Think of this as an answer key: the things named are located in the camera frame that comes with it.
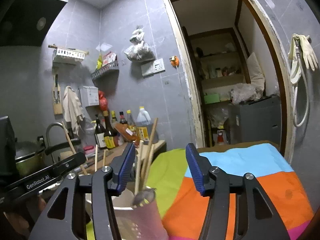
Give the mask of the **person's left hand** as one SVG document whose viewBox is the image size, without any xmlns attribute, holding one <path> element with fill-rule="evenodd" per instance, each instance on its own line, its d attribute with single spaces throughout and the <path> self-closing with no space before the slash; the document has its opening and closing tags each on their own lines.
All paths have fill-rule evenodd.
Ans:
<svg viewBox="0 0 320 240">
<path fill-rule="evenodd" d="M 41 196 L 35 195 L 4 209 L 3 215 L 10 223 L 17 239 L 29 238 L 46 205 L 46 201 Z"/>
</svg>

